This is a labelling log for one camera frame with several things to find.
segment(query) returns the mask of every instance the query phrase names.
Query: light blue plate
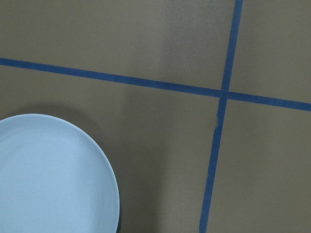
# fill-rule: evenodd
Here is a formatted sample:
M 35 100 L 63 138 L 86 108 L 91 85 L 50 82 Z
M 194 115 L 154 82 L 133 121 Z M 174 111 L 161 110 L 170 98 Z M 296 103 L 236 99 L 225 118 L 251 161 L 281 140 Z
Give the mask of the light blue plate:
M 25 114 L 0 121 L 0 233 L 115 233 L 111 165 L 73 124 Z

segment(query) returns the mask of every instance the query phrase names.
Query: plate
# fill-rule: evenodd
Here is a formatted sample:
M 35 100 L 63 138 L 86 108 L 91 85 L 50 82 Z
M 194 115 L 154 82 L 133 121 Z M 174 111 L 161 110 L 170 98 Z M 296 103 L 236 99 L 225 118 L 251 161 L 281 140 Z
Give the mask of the plate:
M 0 121 L 0 233 L 115 233 L 119 192 L 96 142 L 42 114 Z

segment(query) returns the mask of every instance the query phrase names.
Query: round plate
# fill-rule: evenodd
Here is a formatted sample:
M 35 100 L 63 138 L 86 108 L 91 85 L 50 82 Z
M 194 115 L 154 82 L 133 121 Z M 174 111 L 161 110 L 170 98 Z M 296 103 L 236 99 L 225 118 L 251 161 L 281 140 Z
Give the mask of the round plate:
M 90 136 L 53 116 L 0 121 L 1 233 L 115 233 L 118 221 L 116 178 Z

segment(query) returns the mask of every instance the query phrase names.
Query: floor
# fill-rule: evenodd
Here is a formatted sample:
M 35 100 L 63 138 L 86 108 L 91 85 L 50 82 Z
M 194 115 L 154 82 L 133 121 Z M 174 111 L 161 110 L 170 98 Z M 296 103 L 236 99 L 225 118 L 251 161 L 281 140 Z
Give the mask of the floor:
M 120 233 L 311 228 L 311 2 L 5 1 L 0 119 L 88 133 Z

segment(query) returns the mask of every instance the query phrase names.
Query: blue tape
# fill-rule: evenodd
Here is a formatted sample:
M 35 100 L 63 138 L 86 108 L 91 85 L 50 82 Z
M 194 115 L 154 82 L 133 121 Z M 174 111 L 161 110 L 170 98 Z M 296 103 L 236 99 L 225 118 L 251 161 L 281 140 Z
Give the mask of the blue tape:
M 224 125 L 225 109 L 227 105 L 227 98 L 228 98 L 228 92 L 229 92 L 229 87 L 230 87 L 233 60 L 234 60 L 234 55 L 235 55 L 235 47 L 236 47 L 237 39 L 238 39 L 242 4 L 243 4 L 243 0 L 236 0 L 235 6 L 234 6 L 229 45 L 228 45 L 226 62 L 225 62 L 224 77 L 223 77 L 223 83 L 222 83 L 222 89 L 221 89 L 222 94 L 219 99 L 218 110 L 217 110 L 217 126 L 214 131 L 211 155 L 209 158 L 207 181 L 206 181 L 202 213 L 201 213 L 201 219 L 200 219 L 200 226 L 199 226 L 200 233 L 206 233 L 206 230 L 207 230 L 208 215 L 209 215 L 210 203 L 211 203 L 212 192 L 213 192 L 214 181 L 215 181 L 216 166 L 217 166 L 217 161 L 218 161 L 219 147 L 220 147 L 223 125 Z
M 98 80 L 105 80 L 111 81 L 116 83 L 125 83 L 130 85 L 137 85 L 137 86 L 145 86 L 163 90 L 170 90 L 170 91 L 178 91 L 184 93 L 191 93 L 196 95 L 203 95 L 203 96 L 211 96 L 211 97 L 219 97 L 221 95 L 220 90 L 214 90 L 210 88 L 204 87 L 197 87 L 197 86 L 189 86 L 189 85 L 182 85 L 176 83 L 167 83 L 161 81 L 154 81 L 148 79 L 139 79 L 115 74 L 106 74 L 101 72 L 89 71 L 89 70 L 82 70 L 82 69 L 74 69 L 68 67 L 59 67 L 59 66 L 52 66 L 34 62 L 24 62 L 19 60 L 12 60 L 6 58 L 0 58 L 0 65 L 3 66 L 10 66 L 10 67 L 19 67 L 25 69 L 32 69 L 32 70 L 39 70 L 57 74 L 65 74 L 65 75 L 72 75 L 78 77 L 84 77 L 89 79 L 98 79 Z
M 311 111 L 311 103 L 297 102 L 291 100 L 281 100 L 276 98 L 264 97 L 264 96 L 254 96 L 248 94 L 241 94 L 236 92 L 229 92 L 228 99 L 239 100 L 250 103 L 261 103 L 271 106 L 292 108 L 304 111 Z

